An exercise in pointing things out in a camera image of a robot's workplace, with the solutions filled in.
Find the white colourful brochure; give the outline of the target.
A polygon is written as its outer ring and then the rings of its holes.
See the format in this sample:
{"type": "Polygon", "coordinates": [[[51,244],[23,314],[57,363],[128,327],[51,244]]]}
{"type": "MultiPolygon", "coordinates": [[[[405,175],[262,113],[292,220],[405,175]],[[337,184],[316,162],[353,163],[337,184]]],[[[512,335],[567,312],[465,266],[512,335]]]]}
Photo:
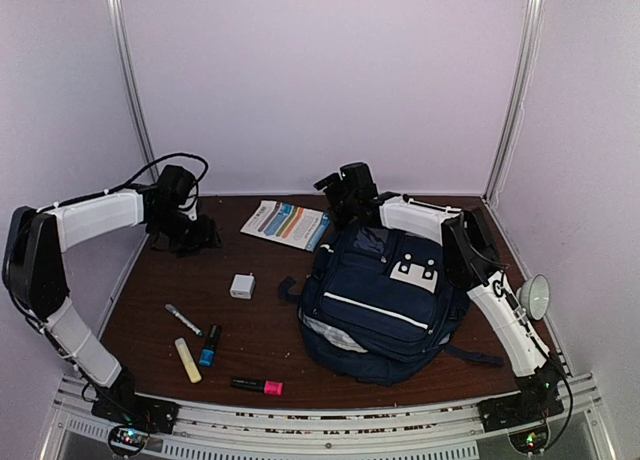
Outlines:
{"type": "Polygon", "coordinates": [[[313,252],[329,225],[327,213],[281,201],[262,200],[240,232],[313,252]]]}

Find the navy blue backpack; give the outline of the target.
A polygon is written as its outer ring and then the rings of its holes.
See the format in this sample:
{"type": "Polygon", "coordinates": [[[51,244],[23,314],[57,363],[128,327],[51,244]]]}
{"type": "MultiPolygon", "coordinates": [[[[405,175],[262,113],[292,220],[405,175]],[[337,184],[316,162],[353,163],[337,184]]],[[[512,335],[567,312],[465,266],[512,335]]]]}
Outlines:
{"type": "Polygon", "coordinates": [[[362,383],[403,382],[441,352],[502,366],[500,356],[452,345],[471,301],[442,260],[432,240],[354,221],[320,246],[300,293],[287,277],[278,296],[296,305],[308,356],[362,383]]]}

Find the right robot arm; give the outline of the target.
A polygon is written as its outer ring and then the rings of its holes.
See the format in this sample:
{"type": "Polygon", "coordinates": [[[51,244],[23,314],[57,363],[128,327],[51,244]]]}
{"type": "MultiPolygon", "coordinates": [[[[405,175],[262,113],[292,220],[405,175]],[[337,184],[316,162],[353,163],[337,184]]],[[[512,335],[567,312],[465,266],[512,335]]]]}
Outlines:
{"type": "Polygon", "coordinates": [[[548,311],[549,282],[543,275],[512,290],[484,217],[476,210],[418,201],[407,194],[378,191],[364,162],[344,165],[314,185],[329,202],[337,227],[359,220],[429,239],[442,248],[446,280],[480,309],[508,355],[520,390],[512,410],[530,422],[558,402],[568,383],[534,327],[548,311]]]}

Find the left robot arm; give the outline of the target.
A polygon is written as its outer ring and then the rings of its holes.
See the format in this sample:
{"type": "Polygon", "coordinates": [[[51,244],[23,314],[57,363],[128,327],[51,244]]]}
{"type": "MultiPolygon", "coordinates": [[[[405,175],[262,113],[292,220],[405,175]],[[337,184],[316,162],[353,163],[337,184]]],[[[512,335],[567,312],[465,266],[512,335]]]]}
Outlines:
{"type": "Polygon", "coordinates": [[[220,247],[215,221],[198,210],[199,181],[184,167],[167,165],[153,184],[130,178],[101,192],[41,208],[23,206],[12,214],[2,272],[10,299],[123,424],[143,416],[143,401],[135,395],[132,374],[75,309],[63,255],[88,240],[139,225],[166,237],[177,257],[220,247]]]}

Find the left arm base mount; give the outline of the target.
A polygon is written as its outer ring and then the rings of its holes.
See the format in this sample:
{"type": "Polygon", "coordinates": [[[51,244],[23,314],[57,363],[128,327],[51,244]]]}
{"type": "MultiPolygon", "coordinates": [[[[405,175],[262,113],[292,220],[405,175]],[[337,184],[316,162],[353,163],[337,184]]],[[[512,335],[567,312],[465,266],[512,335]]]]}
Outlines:
{"type": "Polygon", "coordinates": [[[175,402],[145,396],[136,397],[131,413],[126,413],[103,398],[98,399],[91,408],[93,416],[152,434],[171,434],[178,411],[179,405],[175,402]]]}

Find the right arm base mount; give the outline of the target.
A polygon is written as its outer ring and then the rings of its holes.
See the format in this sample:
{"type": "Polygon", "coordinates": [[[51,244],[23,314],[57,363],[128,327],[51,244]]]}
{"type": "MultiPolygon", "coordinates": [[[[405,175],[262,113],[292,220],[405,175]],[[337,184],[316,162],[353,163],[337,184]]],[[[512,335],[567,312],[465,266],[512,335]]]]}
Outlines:
{"type": "Polygon", "coordinates": [[[525,392],[488,398],[479,402],[477,407],[485,432],[540,422],[547,416],[564,412],[561,400],[551,398],[541,401],[525,392]]]}

